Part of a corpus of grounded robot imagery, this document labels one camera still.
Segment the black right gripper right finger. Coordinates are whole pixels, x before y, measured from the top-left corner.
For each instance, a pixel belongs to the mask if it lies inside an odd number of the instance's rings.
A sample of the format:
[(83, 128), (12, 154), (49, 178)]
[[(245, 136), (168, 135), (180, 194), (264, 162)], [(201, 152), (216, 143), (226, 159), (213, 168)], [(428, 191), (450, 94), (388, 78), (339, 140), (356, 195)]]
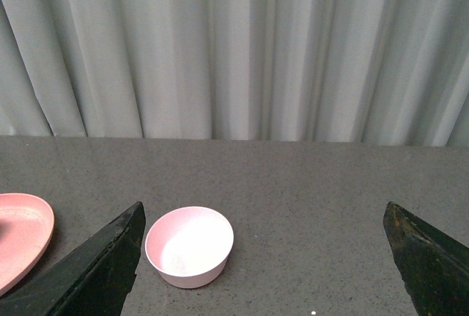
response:
[(468, 314), (468, 247), (395, 202), (383, 226), (419, 315)]

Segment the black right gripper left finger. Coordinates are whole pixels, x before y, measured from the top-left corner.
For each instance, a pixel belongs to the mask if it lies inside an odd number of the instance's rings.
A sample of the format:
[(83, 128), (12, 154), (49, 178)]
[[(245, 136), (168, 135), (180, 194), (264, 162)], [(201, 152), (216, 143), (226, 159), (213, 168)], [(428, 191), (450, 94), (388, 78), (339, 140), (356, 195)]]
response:
[(50, 270), (1, 300), (2, 315), (120, 315), (146, 218), (137, 202)]

